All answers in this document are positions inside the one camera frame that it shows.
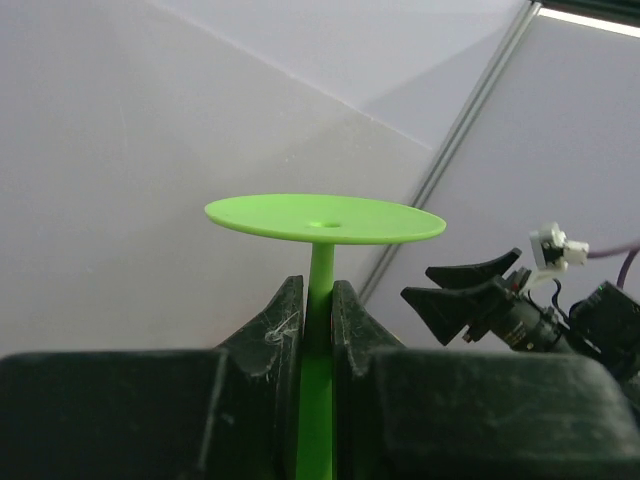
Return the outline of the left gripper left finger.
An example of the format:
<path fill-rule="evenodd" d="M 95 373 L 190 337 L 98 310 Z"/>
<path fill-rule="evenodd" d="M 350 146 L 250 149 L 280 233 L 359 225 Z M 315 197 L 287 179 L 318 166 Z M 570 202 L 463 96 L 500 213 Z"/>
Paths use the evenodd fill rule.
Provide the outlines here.
<path fill-rule="evenodd" d="M 5 479 L 291 479 L 304 287 L 216 347 L 1 361 Z"/>

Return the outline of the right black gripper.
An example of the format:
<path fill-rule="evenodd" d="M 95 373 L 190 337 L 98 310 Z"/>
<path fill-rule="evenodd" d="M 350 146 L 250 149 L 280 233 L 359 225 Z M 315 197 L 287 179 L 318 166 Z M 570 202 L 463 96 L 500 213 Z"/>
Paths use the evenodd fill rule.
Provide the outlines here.
<path fill-rule="evenodd" d="M 467 327 L 463 334 L 467 343 L 492 333 L 516 352 L 571 353 L 566 329 L 554 309 L 528 298 L 538 276 L 520 268 L 501 277 L 521 255 L 519 248 L 512 248 L 480 263 L 430 266 L 425 275 L 441 289 L 406 287 L 401 297 L 441 345 L 448 345 Z"/>

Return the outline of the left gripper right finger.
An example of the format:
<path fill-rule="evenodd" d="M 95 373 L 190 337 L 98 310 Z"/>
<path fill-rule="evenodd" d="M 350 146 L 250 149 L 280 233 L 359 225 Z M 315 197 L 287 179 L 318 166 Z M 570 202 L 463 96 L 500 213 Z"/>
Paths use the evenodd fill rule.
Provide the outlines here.
<path fill-rule="evenodd" d="M 332 294 L 338 479 L 635 479 L 639 428 L 575 355 L 412 349 L 347 281 Z"/>

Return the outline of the green goblet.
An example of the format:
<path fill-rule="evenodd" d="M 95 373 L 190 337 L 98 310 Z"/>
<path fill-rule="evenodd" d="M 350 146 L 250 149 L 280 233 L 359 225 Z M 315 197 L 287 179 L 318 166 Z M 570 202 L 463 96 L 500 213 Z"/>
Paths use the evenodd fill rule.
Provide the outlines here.
<path fill-rule="evenodd" d="M 206 205 L 224 228 L 310 244 L 301 355 L 297 435 L 298 479 L 334 476 L 331 300 L 338 245 L 398 245 L 434 238 L 445 221 L 399 203 L 328 194 L 273 193 L 230 197 Z"/>

